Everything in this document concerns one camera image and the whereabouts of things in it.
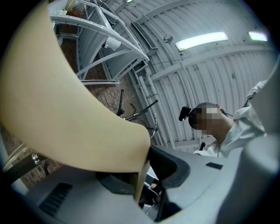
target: air vent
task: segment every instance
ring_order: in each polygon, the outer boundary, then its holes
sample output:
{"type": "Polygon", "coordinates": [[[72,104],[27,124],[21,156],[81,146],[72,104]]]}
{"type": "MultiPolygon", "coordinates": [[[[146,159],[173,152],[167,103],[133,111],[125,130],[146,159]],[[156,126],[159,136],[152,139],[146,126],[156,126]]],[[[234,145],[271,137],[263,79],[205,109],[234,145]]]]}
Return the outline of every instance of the air vent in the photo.
{"type": "Polygon", "coordinates": [[[72,185],[70,184],[59,183],[41,203],[39,208],[50,216],[55,216],[71,188],[72,185]]]}
{"type": "Polygon", "coordinates": [[[141,27],[139,23],[135,22],[135,23],[131,23],[131,25],[135,27],[135,29],[142,35],[142,37],[144,38],[144,40],[147,42],[147,44],[151,49],[158,49],[155,43],[153,42],[153,40],[149,37],[146,31],[144,31],[144,29],[141,27]]]}

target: neck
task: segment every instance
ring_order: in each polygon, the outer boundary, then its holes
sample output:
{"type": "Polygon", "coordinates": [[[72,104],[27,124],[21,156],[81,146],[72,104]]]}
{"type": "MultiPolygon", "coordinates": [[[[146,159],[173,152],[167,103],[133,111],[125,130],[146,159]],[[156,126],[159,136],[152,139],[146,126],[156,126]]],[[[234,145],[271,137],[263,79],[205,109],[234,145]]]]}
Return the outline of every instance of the neck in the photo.
{"type": "Polygon", "coordinates": [[[213,130],[212,135],[217,140],[218,144],[221,145],[223,141],[225,140],[227,133],[232,128],[234,124],[233,119],[228,118],[225,116],[223,119],[223,122],[219,126],[219,129],[213,130]]]}

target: beige curved panel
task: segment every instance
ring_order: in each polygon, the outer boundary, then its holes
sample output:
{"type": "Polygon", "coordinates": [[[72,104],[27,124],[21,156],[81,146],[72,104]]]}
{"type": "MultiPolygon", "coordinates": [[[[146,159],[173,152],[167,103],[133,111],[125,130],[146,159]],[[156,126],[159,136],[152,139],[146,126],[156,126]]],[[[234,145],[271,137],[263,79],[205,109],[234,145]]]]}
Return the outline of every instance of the beige curved panel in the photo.
{"type": "Polygon", "coordinates": [[[11,40],[0,70],[0,121],[39,153],[74,167],[139,172],[148,131],[104,107],[78,80],[43,3],[11,40]]]}

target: ceiling light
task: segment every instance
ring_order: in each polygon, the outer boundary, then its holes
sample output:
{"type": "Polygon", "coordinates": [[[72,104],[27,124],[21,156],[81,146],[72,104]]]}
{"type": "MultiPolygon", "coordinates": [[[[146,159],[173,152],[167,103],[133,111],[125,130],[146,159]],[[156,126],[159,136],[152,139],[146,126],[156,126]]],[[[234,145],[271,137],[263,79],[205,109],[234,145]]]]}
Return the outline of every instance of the ceiling light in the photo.
{"type": "Polygon", "coordinates": [[[267,37],[263,33],[249,32],[252,40],[267,41],[267,37]]]}
{"type": "Polygon", "coordinates": [[[228,40],[228,37],[224,32],[206,33],[195,37],[190,37],[179,42],[176,42],[176,46],[179,51],[186,50],[188,48],[198,46],[201,44],[207,44],[216,41],[228,40]]]}

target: short dark hair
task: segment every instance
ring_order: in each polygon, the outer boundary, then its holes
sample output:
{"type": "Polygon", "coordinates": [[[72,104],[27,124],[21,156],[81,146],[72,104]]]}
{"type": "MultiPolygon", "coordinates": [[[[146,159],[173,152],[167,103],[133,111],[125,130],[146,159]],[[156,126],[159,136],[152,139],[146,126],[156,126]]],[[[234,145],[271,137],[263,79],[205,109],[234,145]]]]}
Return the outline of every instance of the short dark hair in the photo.
{"type": "Polygon", "coordinates": [[[189,125],[194,128],[194,129],[197,129],[197,124],[200,122],[198,121],[198,118],[197,118],[197,114],[201,114],[202,113],[202,109],[203,108],[216,108],[216,104],[214,103],[201,103],[201,104],[198,104],[190,113],[189,113],[189,125]]]}

